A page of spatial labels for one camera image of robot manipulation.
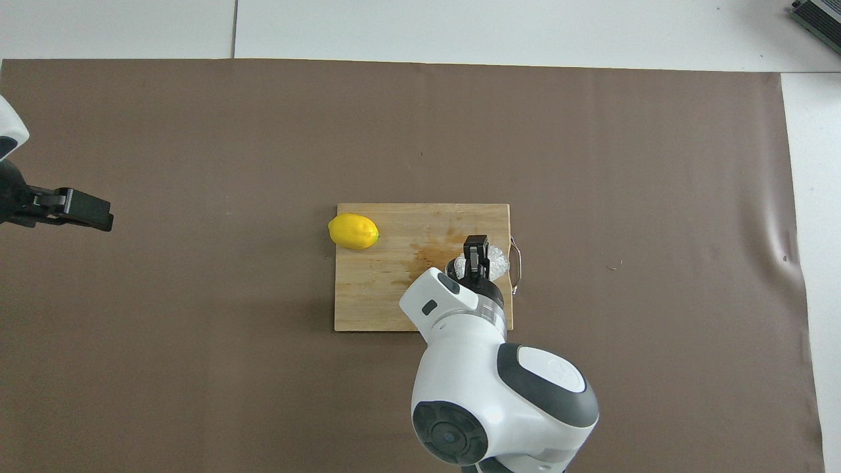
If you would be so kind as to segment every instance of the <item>black circular joint cover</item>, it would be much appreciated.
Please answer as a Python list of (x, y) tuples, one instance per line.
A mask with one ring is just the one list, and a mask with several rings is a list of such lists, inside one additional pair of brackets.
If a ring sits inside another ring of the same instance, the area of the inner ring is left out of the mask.
[(424, 447), (447, 463), (472, 465), (488, 451), (488, 436), (482, 424), (457, 404), (419, 402), (412, 413), (412, 423)]

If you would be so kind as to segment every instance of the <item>brown paper sheet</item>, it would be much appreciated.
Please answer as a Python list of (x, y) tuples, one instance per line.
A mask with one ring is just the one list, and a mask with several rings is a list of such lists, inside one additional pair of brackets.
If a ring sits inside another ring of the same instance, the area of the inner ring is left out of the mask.
[(412, 431), (420, 335), (332, 331), (351, 201), (510, 203), (510, 340), (600, 400), (570, 472), (822, 470), (777, 74), (5, 61), (0, 91), (27, 181), (115, 215), (0, 226), (0, 470), (455, 470)]

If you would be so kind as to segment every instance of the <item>white table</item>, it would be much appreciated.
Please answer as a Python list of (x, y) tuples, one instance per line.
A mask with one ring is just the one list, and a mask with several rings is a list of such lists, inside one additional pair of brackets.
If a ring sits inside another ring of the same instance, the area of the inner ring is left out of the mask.
[(787, 2), (0, 0), (2, 58), (282, 57), (783, 74), (828, 473), (841, 473), (841, 56)]

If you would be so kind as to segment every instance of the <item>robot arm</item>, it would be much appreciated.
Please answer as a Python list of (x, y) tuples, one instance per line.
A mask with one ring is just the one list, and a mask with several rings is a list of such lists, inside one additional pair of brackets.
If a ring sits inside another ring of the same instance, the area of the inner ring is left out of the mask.
[(487, 237), (470, 236), (464, 278), (430, 268), (400, 300), (428, 344), (412, 394), (415, 432), (463, 471), (562, 473), (598, 421), (595, 394), (566, 359), (505, 342), (486, 254)]
[(5, 98), (0, 97), (0, 223), (21, 226), (35, 223), (70, 223), (111, 231), (111, 204), (71, 188), (43, 189), (29, 186), (6, 157), (29, 139), (24, 122)]

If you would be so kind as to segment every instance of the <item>brown tablecloth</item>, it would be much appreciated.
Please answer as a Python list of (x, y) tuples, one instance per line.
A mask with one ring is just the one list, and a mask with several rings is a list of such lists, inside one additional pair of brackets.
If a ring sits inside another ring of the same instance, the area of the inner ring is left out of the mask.
[(338, 202), (504, 202), (509, 336), (589, 377), (573, 472), (822, 470), (780, 76), (5, 61), (32, 185), (0, 226), (0, 470), (450, 471), (416, 333), (332, 331)]

